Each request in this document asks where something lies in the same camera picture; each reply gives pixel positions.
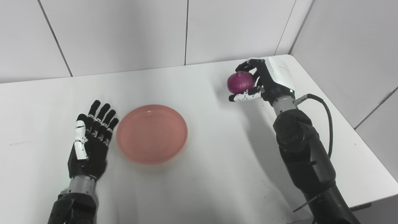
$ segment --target robotic arm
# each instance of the robotic arm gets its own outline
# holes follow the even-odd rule
[[[68,160],[70,184],[58,195],[48,224],[93,224],[97,205],[92,197],[96,181],[106,169],[106,156],[112,132],[119,122],[115,110],[105,104],[95,114],[101,102],[96,100],[88,113],[76,121],[75,142]]]
[[[360,224],[336,186],[336,171],[311,119],[297,107],[307,98],[321,101],[325,108],[326,104],[312,94],[296,100],[289,69],[279,59],[249,58],[236,71],[248,72],[254,68],[257,69],[253,74],[255,81],[258,79],[257,85],[231,95],[229,100],[262,98],[274,108],[277,118],[273,128],[279,151],[294,185],[303,192],[307,200],[303,206],[309,205],[314,221],[318,224]]]

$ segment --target plate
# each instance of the plate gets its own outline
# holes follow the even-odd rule
[[[129,159],[157,164],[174,157],[184,147],[188,127],[175,110],[163,105],[146,105],[128,113],[116,133],[117,145]]]

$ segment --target white wall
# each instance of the white wall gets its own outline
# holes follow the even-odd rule
[[[0,1],[0,82],[68,76],[38,2]],[[285,54],[311,1],[41,0],[74,76]]]
[[[35,0],[0,0],[0,83],[68,77]]]
[[[355,127],[398,85],[398,1],[315,0],[292,55]]]
[[[358,128],[357,132],[391,175],[398,180],[398,92],[395,92]],[[398,196],[375,202],[357,217],[362,224],[395,224],[398,219]]]
[[[310,4],[311,0],[190,0],[186,63],[287,54]]]
[[[398,2],[315,0],[292,54],[356,126],[398,86]],[[358,134],[398,179],[398,93]],[[355,212],[362,224],[395,224],[398,196]]]
[[[72,74],[184,65],[187,0],[42,0]]]

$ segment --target white table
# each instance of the white table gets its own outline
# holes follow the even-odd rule
[[[398,184],[299,63],[279,56],[292,72],[296,95],[313,93],[334,121],[332,162],[349,206],[398,193]],[[97,182],[98,224],[289,223],[311,217],[280,157],[268,102],[228,102],[226,79],[242,60],[143,71],[0,84],[0,217],[8,224],[46,223],[69,184],[66,162],[74,121],[95,99],[122,118],[146,104],[164,104],[186,120],[184,149],[159,165],[128,160],[115,138]],[[325,145],[321,104],[300,104]]]

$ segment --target onion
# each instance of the onion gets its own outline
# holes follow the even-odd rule
[[[237,94],[254,87],[253,75],[249,72],[238,71],[228,78],[226,84],[231,93]]]

